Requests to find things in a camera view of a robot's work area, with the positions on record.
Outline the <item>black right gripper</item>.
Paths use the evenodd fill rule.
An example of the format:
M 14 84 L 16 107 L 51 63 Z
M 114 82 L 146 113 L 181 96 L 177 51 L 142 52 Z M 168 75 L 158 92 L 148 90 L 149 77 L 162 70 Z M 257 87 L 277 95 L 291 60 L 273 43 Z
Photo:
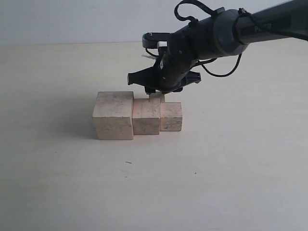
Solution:
M 189 42 L 189 30 L 171 33 L 167 42 L 158 43 L 158 55 L 152 67 L 128 73 L 128 85 L 144 86 L 148 94 L 156 91 L 167 94 L 181 92 L 184 87 L 201 82 L 201 74 L 191 71 L 197 58 Z

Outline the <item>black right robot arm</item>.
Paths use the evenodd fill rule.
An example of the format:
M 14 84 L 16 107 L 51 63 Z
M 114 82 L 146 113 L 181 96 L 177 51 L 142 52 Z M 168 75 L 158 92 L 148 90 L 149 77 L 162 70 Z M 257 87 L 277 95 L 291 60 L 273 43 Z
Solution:
M 257 13 L 244 8 L 212 10 L 198 0 L 190 1 L 208 14 L 199 20 L 174 15 L 188 24 L 173 33 L 145 33 L 142 45 L 147 52 L 156 49 L 155 63 L 127 76 L 128 84 L 143 86 L 147 94 L 180 92 L 187 85 L 199 83 L 197 66 L 206 66 L 218 58 L 241 58 L 249 44 L 295 38 L 308 39 L 308 3 L 289 0 Z

